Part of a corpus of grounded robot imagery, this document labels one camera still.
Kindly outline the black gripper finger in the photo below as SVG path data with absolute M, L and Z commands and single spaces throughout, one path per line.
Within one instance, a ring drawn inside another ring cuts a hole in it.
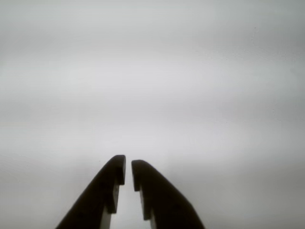
M 126 157 L 112 157 L 67 212 L 58 229 L 109 229 L 125 182 Z
M 204 229 L 192 204 L 157 169 L 132 161 L 134 191 L 140 193 L 143 219 L 152 229 Z

